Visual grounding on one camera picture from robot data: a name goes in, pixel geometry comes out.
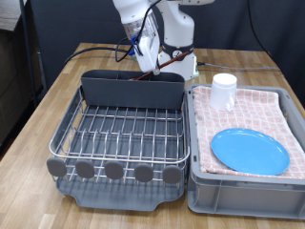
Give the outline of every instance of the gray storage container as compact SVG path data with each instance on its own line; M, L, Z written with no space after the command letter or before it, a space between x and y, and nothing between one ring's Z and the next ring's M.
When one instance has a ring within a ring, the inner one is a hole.
M89 71L51 143L56 187L80 206L153 211L184 194L184 79Z
M194 118L193 88L209 84L190 84L187 88L190 121L189 207L197 213L305 219L305 180L244 177L202 173L199 170L198 142ZM305 122L288 92L282 88L239 86L275 92L288 124L305 149Z

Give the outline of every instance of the white cup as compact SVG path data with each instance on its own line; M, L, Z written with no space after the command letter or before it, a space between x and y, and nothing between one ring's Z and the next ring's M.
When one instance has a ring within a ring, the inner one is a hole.
M232 111L235 106L237 78L228 73L213 77L210 106L222 111Z

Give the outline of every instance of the blue plate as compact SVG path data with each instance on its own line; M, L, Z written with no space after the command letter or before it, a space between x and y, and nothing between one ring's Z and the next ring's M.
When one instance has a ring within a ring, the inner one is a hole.
M212 149L224 164L243 173L275 176L290 164L287 150L277 140L250 129L219 132L212 140Z

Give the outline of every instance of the dark background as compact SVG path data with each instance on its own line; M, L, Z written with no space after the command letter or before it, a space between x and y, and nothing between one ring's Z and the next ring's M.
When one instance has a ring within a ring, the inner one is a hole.
M305 1L250 0L257 36L305 105ZM31 0L48 87L80 42L116 44L126 34L112 0ZM195 22L196 48L261 51L247 0L181 7ZM161 39L163 21L154 10Z

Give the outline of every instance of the black cable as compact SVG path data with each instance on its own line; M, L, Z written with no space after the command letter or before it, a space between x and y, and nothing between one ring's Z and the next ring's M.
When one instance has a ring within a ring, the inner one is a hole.
M142 35L142 31L144 30L145 23L146 23L146 19L147 19L147 16L149 15L150 10L151 10L155 5L157 5L159 2L161 2L161 1L162 1L162 0L158 0L158 1L156 1L155 3L151 4L151 6L146 10L146 13L145 13L145 16L144 16L144 20L143 20L143 23L142 23L142 26L141 26L141 30L140 30L139 34L137 35L137 37L135 38L135 41L136 41L136 42L139 41L139 38L140 38L141 35Z
M254 37L258 43L258 45L261 47L261 49L263 49L263 51L266 52L266 54L268 54L270 56L270 58L272 58L272 60L275 62L275 60L273 59L273 57L271 56L271 54L265 49L265 47L261 44L261 42L259 41L257 35L256 35L256 32L255 32L255 29L254 29L254 23L253 23L253 20L252 20L252 14L251 14L251 8L250 8L250 0L248 0L248 13L249 13L249 19L250 19L250 25L251 25L251 29L252 29L252 32L254 33Z
M72 54L71 56L69 56L69 57L66 59L64 66L66 66L67 63L68 63L72 58L74 58L76 55L81 54L81 53L83 53L83 52L93 51L93 50L110 50L110 51L116 51L116 52L126 52L127 54L129 53L129 51L120 50L120 49L115 49L115 48L109 48L109 47L93 47L93 48L88 48L88 49L85 49L85 50L82 50L82 51L79 51L79 52L76 52L76 53Z
M145 16L144 16L144 19L143 19L143 23L142 23L142 26L141 26L141 30L140 30L139 34L136 36L136 38L135 38L135 41L136 41L136 42L139 41L139 38L140 38L140 36L142 35L142 31L144 30L145 23L146 23L146 19L147 19L147 16L148 16L150 10L151 10L156 4L158 4L158 3L161 2L161 1L163 1L163 0L158 0L158 1L156 1L155 3L153 3L153 4L146 10L146 13L145 13ZM66 59L64 66L66 66L67 63L68 63L72 58L74 58L76 55L78 55L78 54L80 54L80 53L83 53L83 52L92 51L92 50L111 50L111 51L115 51L115 61L116 61L116 62L121 62L123 59L126 58L126 56L130 53L130 51L131 51L132 48L133 48L133 45L131 45L131 47L130 47L127 51L126 51L126 50L120 50L120 49L118 49L119 46L121 45L121 43L122 43L123 41L127 40L127 39L128 39L128 38L125 37L124 39L120 40L120 41L118 42L116 48L94 47L94 48L88 48L88 49L82 50L82 51L80 51L80 52L76 52L76 53L74 53L73 55L69 56L69 57ZM122 58L117 59L117 52L125 52L125 54L123 55Z
M115 48L115 61L116 61L116 62L121 62L123 59L125 59L126 56L130 53L130 51L131 51L132 48L133 48L133 45L131 45L131 47L130 47L129 50L125 53L125 55L123 55L122 58L117 59L117 52L118 52L118 50L119 50L118 48L120 47L121 43L122 43L123 41L125 41L125 40L128 40L128 38L125 37L125 38L123 38L122 40L120 40L120 41L118 42L116 48Z

